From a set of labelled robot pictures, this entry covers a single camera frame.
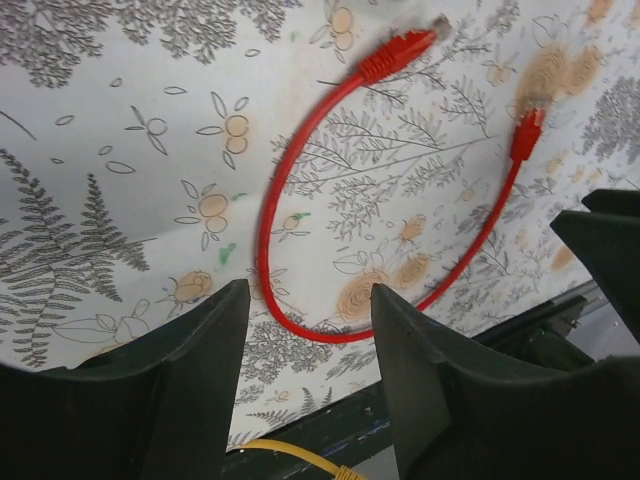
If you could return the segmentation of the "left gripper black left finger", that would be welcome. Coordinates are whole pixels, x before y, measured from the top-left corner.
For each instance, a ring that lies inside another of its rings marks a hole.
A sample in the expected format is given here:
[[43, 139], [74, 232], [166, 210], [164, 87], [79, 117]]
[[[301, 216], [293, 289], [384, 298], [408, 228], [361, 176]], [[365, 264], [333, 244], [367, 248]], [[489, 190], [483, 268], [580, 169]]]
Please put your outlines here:
[[75, 369], [1, 369], [5, 479], [216, 479], [248, 327], [246, 280]]

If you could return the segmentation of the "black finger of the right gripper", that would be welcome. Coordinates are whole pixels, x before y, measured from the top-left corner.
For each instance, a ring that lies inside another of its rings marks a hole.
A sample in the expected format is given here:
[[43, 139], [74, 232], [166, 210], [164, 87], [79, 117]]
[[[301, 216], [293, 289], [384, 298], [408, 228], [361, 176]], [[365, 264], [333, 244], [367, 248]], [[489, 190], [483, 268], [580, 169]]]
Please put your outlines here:
[[563, 210], [550, 227], [638, 338], [639, 192], [598, 189], [582, 204], [584, 211]]

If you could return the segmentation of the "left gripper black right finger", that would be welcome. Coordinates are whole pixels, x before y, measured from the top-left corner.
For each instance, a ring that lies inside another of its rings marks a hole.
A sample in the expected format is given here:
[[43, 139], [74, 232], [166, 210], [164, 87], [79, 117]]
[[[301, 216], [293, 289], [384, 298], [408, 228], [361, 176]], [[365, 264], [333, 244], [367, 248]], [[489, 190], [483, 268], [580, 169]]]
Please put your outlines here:
[[371, 319], [403, 479], [635, 479], [639, 361], [527, 363], [423, 315], [383, 284]]

